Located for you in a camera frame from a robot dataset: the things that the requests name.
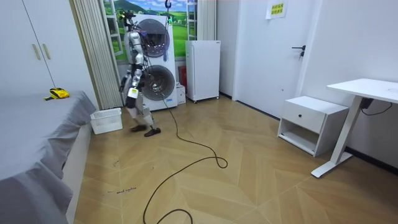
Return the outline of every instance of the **white desk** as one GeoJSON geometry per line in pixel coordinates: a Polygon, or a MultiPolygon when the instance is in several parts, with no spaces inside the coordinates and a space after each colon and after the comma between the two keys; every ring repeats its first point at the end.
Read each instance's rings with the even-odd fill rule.
{"type": "Polygon", "coordinates": [[[359,80],[328,85],[328,88],[331,90],[354,94],[355,97],[349,108],[346,121],[341,129],[340,136],[337,140],[330,161],[311,172],[312,175],[318,178],[352,156],[350,153],[345,152],[344,149],[346,147],[348,136],[354,127],[356,118],[361,111],[359,106],[363,98],[372,98],[391,103],[398,103],[398,83],[394,82],[362,78],[359,80]]]}

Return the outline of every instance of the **herringbone floor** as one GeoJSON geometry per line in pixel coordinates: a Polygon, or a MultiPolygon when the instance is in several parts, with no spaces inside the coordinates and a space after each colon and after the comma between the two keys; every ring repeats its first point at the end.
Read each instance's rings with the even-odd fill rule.
{"type": "MultiPolygon", "coordinates": [[[[189,167],[157,192],[147,223],[175,208],[195,224],[398,223],[398,177],[357,158],[316,179],[315,159],[276,137],[278,121],[237,102],[187,102],[172,110],[183,138],[210,145],[229,166],[213,159],[189,167]]],[[[162,133],[144,138],[123,114],[124,129],[93,135],[75,224],[138,224],[155,188],[210,150],[175,136],[167,110],[154,113],[162,133]]],[[[189,224],[174,213],[161,224],[189,224]]]]}

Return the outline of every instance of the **hook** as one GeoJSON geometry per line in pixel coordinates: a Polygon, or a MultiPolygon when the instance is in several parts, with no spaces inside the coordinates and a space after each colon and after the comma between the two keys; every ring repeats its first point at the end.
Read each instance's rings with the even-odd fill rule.
{"type": "Polygon", "coordinates": [[[172,7],[172,3],[169,2],[169,4],[167,4],[168,2],[169,2],[169,0],[166,0],[166,1],[164,2],[164,6],[166,7],[166,9],[170,9],[170,8],[172,7]]]}

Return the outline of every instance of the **yellow sign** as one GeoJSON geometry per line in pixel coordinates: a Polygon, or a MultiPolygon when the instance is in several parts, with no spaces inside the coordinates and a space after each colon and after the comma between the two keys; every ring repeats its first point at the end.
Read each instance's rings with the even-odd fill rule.
{"type": "Polygon", "coordinates": [[[272,5],[271,15],[281,14],[281,13],[283,13],[283,10],[284,10],[283,3],[272,5]]]}

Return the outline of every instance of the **washing machine door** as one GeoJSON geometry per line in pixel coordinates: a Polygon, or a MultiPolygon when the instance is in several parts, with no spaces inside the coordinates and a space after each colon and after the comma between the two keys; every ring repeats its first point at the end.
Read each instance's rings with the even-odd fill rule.
{"type": "Polygon", "coordinates": [[[153,65],[145,70],[150,74],[144,81],[142,94],[150,100],[164,100],[169,97],[175,85],[173,73],[161,65],[153,65]]]}
{"type": "Polygon", "coordinates": [[[144,19],[138,26],[144,31],[142,43],[148,57],[160,57],[169,49],[170,37],[165,24],[155,19],[144,19]]]}

